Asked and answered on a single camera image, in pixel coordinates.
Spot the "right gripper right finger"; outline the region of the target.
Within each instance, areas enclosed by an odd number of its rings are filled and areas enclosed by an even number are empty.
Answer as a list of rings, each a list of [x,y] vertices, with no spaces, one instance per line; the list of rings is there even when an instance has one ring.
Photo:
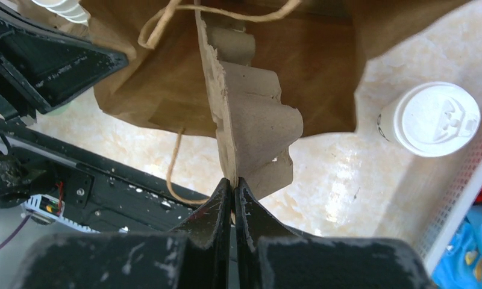
[[[392,238],[301,235],[257,201],[243,179],[234,189],[241,288],[432,288],[421,258]]]

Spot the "white paper coffee cup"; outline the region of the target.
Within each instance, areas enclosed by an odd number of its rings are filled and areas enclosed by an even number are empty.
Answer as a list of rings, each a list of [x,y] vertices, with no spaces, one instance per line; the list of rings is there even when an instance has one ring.
[[[402,99],[385,106],[378,115],[377,129],[387,141],[403,146]]]

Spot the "white plastic cup lid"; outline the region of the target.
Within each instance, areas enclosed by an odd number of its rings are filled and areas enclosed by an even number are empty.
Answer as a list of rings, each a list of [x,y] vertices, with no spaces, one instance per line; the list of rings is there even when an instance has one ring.
[[[448,82],[429,82],[404,93],[392,119],[396,141],[421,157],[458,151],[474,138],[480,122],[475,99]]]

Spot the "brown paper bag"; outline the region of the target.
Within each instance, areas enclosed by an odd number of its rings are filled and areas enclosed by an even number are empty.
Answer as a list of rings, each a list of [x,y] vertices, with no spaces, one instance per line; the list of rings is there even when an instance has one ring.
[[[88,35],[128,65],[94,85],[100,109],[129,124],[216,139],[197,11],[245,24],[251,66],[278,76],[300,137],[353,132],[354,93],[369,60],[423,31],[462,1],[81,1]]]

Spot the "brown cardboard cup carrier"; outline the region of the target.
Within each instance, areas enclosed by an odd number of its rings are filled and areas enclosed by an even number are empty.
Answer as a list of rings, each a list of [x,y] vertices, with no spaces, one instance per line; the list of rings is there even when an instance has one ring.
[[[242,21],[200,11],[195,20],[222,171],[263,199],[293,181],[289,146],[302,135],[302,115],[281,102],[275,72],[251,66],[255,38]]]

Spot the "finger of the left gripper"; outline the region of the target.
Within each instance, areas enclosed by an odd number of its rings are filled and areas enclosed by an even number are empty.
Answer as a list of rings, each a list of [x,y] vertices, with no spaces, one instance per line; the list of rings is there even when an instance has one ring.
[[[128,65],[127,56],[29,20],[0,2],[0,113],[52,112]]]

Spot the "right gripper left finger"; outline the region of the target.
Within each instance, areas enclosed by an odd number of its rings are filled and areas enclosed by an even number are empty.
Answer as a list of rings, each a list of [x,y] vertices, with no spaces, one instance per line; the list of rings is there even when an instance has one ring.
[[[167,232],[53,234],[35,242],[11,288],[227,288],[231,184]]]

